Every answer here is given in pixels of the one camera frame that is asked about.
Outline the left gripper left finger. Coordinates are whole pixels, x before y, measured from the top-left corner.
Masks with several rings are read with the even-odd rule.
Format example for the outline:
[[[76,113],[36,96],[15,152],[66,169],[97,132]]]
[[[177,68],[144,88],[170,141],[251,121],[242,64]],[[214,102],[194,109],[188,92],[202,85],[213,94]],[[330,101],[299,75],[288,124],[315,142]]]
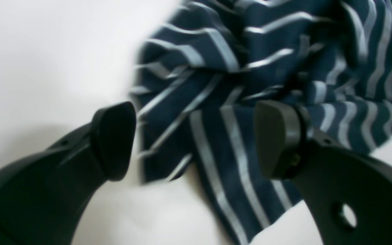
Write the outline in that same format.
[[[133,104],[115,104],[1,168],[0,245],[70,245],[94,193],[128,172],[135,132]]]

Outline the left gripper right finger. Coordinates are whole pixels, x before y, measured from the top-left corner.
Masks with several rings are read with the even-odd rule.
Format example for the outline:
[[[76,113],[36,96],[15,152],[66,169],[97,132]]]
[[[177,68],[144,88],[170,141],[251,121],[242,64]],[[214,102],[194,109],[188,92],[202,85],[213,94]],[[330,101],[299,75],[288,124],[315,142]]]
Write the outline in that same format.
[[[302,107],[255,105],[262,174],[290,180],[325,245],[392,245],[392,166],[353,152],[311,126]]]

